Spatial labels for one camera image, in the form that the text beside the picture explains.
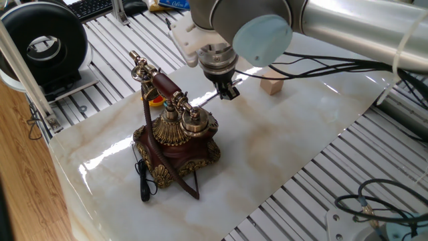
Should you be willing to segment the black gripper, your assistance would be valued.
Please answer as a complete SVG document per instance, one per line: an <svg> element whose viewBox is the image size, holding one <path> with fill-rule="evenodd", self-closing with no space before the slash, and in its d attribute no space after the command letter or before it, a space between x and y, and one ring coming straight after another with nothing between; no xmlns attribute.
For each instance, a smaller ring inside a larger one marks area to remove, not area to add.
<svg viewBox="0 0 428 241"><path fill-rule="evenodd" d="M230 70L224 74L209 73L209 80L215 85L222 100L233 100L240 95L240 92L232 83L234 73L235 70Z"/></svg>

